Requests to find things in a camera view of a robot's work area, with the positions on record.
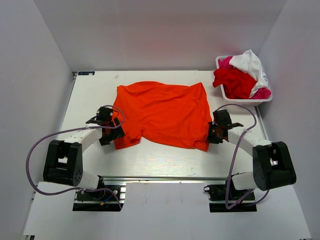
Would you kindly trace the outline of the orange t-shirt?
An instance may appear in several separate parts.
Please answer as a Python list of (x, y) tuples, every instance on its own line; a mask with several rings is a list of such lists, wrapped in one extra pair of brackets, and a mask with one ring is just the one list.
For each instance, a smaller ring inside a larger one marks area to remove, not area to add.
[(125, 136), (115, 140), (117, 150), (151, 142), (206, 152), (212, 121), (206, 90), (191, 86), (141, 81), (117, 87), (113, 104), (121, 110)]

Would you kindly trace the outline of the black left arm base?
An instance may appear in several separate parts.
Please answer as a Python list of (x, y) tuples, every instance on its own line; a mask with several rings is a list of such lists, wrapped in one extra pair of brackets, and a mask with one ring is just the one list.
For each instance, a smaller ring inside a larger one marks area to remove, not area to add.
[(76, 192), (72, 210), (74, 212), (120, 212), (126, 193), (126, 184), (100, 177), (95, 192), (79, 190)]

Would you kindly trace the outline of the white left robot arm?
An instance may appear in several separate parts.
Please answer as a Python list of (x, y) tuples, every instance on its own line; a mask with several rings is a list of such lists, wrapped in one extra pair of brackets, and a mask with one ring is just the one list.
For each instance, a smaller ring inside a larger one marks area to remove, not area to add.
[(112, 105), (97, 110), (84, 128), (63, 140), (52, 140), (48, 145), (43, 180), (88, 190), (90, 196), (99, 200), (105, 196), (106, 187), (98, 175), (83, 170), (83, 153), (95, 142), (101, 146), (125, 136), (119, 120), (122, 111)]

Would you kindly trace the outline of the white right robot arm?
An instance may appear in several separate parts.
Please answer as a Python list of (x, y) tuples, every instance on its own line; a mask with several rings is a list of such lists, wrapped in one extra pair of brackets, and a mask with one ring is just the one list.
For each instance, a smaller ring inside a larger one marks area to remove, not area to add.
[[(220, 144), (226, 141), (235, 145), (225, 187), (229, 198), (238, 199), (244, 190), (267, 191), (296, 183), (296, 171), (284, 142), (258, 138), (250, 128), (233, 123), (226, 109), (214, 111), (213, 118), (209, 123), (208, 142)], [(252, 171), (233, 174), (239, 149), (252, 157)]]

